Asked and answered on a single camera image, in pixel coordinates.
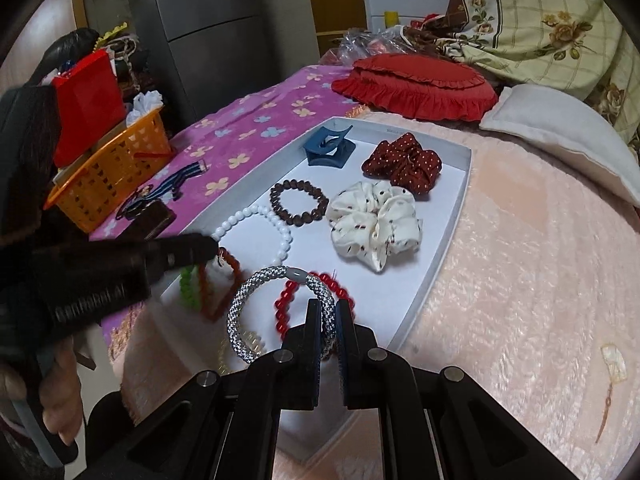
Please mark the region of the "person's left hand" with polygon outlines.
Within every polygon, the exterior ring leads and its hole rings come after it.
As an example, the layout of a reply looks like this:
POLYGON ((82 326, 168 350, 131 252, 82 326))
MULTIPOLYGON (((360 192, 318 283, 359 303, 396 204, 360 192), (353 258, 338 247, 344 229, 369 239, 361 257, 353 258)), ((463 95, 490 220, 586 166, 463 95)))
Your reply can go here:
MULTIPOLYGON (((56 345, 52 367, 39 390, 44 426, 66 445, 74 442, 84 420, 80 390, 74 338, 70 337, 56 345)), ((1 419, 14 429, 22 423, 12 402, 23 400, 26 392, 23 379, 1 364, 1 419)))

